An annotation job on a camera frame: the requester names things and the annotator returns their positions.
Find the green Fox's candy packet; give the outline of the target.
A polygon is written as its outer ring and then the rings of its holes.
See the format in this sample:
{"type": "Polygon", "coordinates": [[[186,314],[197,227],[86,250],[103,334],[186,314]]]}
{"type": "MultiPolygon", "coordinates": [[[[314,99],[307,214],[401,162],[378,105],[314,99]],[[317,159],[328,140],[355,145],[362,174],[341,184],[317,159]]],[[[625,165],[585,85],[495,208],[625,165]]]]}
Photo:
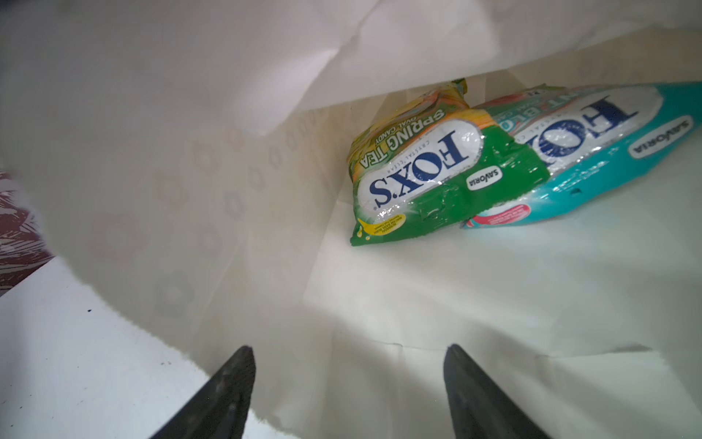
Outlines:
{"type": "Polygon", "coordinates": [[[424,236],[527,194],[547,166],[446,82],[373,124],[347,156],[354,246],[424,236]]]}

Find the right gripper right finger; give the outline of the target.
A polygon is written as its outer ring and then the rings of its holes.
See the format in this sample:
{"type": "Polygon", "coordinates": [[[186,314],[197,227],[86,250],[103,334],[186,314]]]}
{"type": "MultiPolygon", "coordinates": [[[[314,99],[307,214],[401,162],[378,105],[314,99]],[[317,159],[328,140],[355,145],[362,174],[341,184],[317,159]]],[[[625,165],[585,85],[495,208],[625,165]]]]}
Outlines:
{"type": "Polygon", "coordinates": [[[457,438],[548,439],[457,344],[444,357],[444,384],[457,438]]]}

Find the green white snack packet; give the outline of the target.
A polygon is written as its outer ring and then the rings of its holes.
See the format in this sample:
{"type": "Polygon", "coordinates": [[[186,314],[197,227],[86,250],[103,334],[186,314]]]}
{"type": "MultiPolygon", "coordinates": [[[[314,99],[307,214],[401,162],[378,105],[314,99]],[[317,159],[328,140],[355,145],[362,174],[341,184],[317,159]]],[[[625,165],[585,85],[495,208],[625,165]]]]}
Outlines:
{"type": "Polygon", "coordinates": [[[701,84],[539,85],[480,107],[536,152],[550,179],[466,229],[552,220],[643,177],[700,128],[701,84]]]}

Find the white printed paper bag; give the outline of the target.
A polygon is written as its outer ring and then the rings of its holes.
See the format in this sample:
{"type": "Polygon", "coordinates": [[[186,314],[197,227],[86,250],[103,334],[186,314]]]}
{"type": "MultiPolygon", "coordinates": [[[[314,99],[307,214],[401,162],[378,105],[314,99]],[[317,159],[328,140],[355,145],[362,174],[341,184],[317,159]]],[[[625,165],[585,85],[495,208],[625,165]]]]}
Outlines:
{"type": "Polygon", "coordinates": [[[353,139],[430,86],[701,77],[698,1],[20,1],[1,160],[49,248],[299,437],[453,435],[461,345],[549,434],[701,435],[701,136],[561,219],[355,248],[353,139]]]}

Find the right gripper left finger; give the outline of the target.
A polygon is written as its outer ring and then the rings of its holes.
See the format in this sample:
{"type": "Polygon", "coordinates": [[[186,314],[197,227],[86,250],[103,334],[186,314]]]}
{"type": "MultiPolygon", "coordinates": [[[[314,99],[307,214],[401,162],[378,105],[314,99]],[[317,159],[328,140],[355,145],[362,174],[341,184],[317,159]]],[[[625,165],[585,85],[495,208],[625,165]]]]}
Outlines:
{"type": "Polygon", "coordinates": [[[153,439],[243,438],[255,378],[253,349],[242,346],[153,439]]]}

